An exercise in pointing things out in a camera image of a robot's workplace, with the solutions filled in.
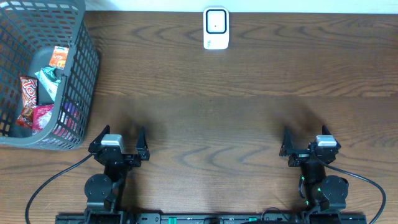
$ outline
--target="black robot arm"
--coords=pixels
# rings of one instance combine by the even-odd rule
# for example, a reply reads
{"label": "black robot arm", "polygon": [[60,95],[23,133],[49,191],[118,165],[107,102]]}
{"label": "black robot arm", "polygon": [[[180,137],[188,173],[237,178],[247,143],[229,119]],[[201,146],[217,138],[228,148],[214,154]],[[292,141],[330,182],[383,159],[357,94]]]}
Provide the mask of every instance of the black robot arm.
{"label": "black robot arm", "polygon": [[289,130],[285,130],[280,156],[289,156],[288,165],[299,166],[302,171],[300,191],[303,187],[306,209],[282,213],[269,208],[263,214],[162,214],[130,213],[120,207],[129,170],[149,160],[144,130],[138,142],[138,154],[123,154],[123,139],[109,134],[109,126],[90,144],[89,151],[105,166],[103,174],[90,177],[85,185],[87,209],[84,215],[58,215],[56,224],[109,223],[109,224],[265,224],[265,223],[324,223],[366,224],[362,214],[344,214],[348,181],[335,175],[326,175],[325,166],[333,162],[340,144],[326,126],[322,135],[310,142],[307,149],[294,149]]}

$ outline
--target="pink snack package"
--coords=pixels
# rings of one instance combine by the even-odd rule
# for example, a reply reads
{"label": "pink snack package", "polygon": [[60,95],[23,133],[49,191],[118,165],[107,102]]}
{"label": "pink snack package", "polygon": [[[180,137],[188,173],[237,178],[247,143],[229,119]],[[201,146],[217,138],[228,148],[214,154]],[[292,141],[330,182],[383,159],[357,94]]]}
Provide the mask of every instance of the pink snack package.
{"label": "pink snack package", "polygon": [[[60,136],[61,138],[77,144],[80,139],[77,138],[73,132],[81,133],[81,128],[78,124],[82,120],[81,114],[78,108],[72,103],[64,103],[61,109],[62,110],[59,117],[60,120],[58,120],[58,123],[57,125],[55,125],[52,132],[55,135]],[[44,139],[43,141],[51,144],[57,144],[58,142],[63,144],[61,140],[53,138],[52,136]]]}
{"label": "pink snack package", "polygon": [[33,135],[41,132],[49,123],[53,105],[35,106],[33,112]]}

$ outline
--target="wood grain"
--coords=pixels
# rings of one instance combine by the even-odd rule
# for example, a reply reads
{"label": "wood grain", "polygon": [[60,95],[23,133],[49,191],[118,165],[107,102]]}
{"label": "wood grain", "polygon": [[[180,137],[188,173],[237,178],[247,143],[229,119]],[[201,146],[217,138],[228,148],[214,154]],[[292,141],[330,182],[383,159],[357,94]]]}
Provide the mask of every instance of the wood grain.
{"label": "wood grain", "polygon": [[[145,126],[149,162],[129,174],[123,205],[163,212],[293,209],[299,169],[278,156],[284,126],[304,146],[327,124],[333,165],[387,193],[398,212],[398,21],[389,15],[231,14],[229,47],[203,49],[202,14],[88,12],[101,65],[86,141],[77,151],[0,148],[0,223],[23,223],[33,192],[87,155],[106,124],[133,151]],[[32,223],[82,212],[90,159],[43,189]],[[350,182],[346,211],[377,212],[375,187]]]}

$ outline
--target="orange snack package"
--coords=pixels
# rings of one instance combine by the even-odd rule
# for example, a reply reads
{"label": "orange snack package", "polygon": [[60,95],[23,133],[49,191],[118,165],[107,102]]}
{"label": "orange snack package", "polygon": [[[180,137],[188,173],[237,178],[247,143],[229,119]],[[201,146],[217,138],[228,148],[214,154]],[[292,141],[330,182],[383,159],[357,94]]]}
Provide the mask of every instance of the orange snack package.
{"label": "orange snack package", "polygon": [[49,65],[59,69],[64,69],[67,63],[69,48],[55,46]]}

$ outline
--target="white device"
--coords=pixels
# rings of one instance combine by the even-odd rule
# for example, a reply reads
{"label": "white device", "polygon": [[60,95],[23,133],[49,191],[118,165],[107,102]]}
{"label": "white device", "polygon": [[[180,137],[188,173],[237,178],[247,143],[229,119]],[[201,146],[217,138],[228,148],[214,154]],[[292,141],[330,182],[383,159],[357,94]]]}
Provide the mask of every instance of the white device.
{"label": "white device", "polygon": [[332,135],[318,135],[315,140],[318,146],[337,146],[337,141]]}
{"label": "white device", "polygon": [[203,12],[203,46],[226,49],[229,42],[229,14],[223,7],[209,7]]}
{"label": "white device", "polygon": [[105,134],[101,140],[101,145],[119,146],[122,153],[124,150],[123,137],[120,134]]}

